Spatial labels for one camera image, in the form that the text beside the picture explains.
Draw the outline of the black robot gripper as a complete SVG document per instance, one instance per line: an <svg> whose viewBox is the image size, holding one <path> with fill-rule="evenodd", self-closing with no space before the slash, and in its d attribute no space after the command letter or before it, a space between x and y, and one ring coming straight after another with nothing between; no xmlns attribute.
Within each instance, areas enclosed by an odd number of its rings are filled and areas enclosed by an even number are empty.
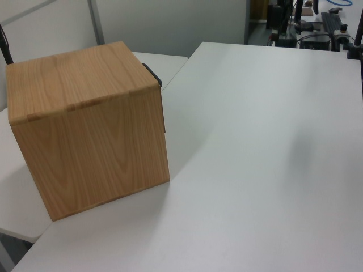
<svg viewBox="0 0 363 272"><path fill-rule="evenodd" d="M288 19L282 19L283 8L279 5L268 5L268 28L273 28L272 37L286 35Z"/></svg>

